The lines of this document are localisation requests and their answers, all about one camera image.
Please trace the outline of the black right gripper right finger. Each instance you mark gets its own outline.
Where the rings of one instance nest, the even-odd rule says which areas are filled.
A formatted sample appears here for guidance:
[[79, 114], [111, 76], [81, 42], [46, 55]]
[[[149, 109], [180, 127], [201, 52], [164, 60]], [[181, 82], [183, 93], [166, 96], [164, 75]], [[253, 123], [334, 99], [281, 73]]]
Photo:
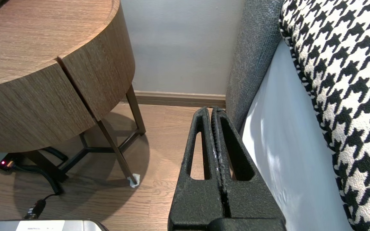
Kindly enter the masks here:
[[285, 222], [281, 209], [225, 110], [213, 108], [211, 127], [225, 216]]

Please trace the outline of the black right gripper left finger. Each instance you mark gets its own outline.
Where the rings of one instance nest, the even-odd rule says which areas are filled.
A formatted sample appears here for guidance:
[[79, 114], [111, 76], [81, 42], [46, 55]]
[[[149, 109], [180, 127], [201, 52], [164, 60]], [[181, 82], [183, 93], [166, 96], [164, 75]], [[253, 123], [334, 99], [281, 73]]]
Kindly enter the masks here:
[[[204, 180], [191, 177], [197, 134], [201, 134]], [[169, 231], [205, 231], [215, 219], [222, 218], [219, 170], [214, 136], [207, 107], [198, 109], [190, 126], [176, 190], [168, 216]]]

